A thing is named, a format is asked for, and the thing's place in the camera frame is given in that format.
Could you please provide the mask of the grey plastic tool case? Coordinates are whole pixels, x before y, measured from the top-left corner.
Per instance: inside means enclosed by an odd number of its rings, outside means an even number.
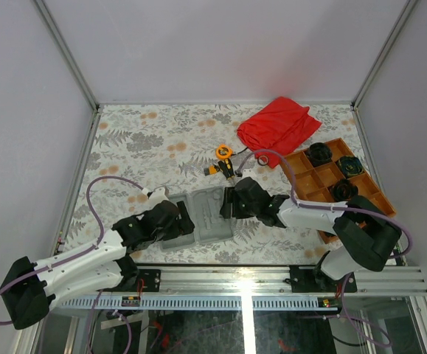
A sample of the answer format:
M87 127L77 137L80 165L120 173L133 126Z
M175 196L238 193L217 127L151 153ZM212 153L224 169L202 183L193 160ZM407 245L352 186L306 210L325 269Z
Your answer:
M193 233L172 240L163 240L162 251L179 251L197 245L231 240L234 236L232 221L221 214L223 188L211 187L191 193L170 195L173 203L184 202L190 219L195 225Z

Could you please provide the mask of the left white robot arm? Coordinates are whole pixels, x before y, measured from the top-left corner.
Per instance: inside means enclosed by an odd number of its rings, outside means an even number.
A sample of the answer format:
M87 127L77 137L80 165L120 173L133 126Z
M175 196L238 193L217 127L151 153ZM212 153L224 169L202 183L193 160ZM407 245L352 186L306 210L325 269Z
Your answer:
M134 289L139 269L131 254L156 241L188 235L194 228L183 201L164 200L117 221L100 241L37 262L28 257L16 260L1 285L10 323L23 330L78 296L105 289Z

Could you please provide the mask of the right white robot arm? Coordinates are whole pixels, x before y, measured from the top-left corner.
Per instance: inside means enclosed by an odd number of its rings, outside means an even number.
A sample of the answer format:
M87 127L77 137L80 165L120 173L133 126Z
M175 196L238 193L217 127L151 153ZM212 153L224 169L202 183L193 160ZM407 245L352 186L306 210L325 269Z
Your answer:
M338 237L341 247L321 256L313 270L315 286L329 291L355 271L382 271L402 235L408 232L361 195L342 202L303 201L270 195L251 177L223 192L225 219L256 218L267 227L303 227Z

